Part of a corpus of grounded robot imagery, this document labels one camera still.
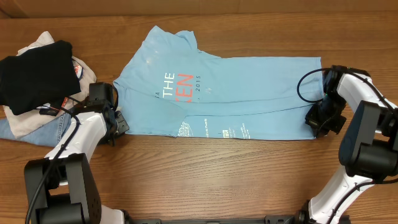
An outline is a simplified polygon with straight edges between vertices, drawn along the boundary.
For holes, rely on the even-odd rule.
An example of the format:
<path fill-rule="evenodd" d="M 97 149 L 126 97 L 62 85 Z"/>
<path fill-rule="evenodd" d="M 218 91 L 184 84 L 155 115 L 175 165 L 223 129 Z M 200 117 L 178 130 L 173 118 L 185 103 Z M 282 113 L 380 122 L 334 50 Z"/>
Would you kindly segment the light blue printed t-shirt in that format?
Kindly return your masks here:
<path fill-rule="evenodd" d="M 320 69 L 318 57 L 221 58 L 192 31 L 153 27 L 114 85 L 130 134 L 303 140 Z"/>

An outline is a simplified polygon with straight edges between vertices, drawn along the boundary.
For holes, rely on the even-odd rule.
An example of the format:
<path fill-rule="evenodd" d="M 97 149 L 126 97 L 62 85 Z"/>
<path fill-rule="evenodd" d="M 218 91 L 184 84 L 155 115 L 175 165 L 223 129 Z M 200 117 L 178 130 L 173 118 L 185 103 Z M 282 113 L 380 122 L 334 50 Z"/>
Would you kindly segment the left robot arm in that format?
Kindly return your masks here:
<path fill-rule="evenodd" d="M 25 223 L 131 223 L 128 212 L 101 203 L 89 161 L 98 144 L 114 144 L 129 126 L 118 91 L 92 83 L 85 101 L 71 111 L 71 124 L 57 146 L 24 168 L 29 207 Z"/>

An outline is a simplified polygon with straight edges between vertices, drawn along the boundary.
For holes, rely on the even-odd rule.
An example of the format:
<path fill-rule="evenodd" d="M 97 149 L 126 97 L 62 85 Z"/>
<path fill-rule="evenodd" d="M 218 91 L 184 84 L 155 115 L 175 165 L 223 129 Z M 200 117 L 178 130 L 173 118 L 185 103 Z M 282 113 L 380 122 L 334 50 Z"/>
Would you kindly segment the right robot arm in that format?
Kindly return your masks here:
<path fill-rule="evenodd" d="M 397 182 L 397 106 L 373 85 L 365 70 L 333 65 L 323 75 L 323 98 L 305 115 L 316 138 L 338 134 L 354 115 L 341 141 L 340 166 L 321 192 L 289 223 L 350 223 L 347 208 L 367 189 Z"/>

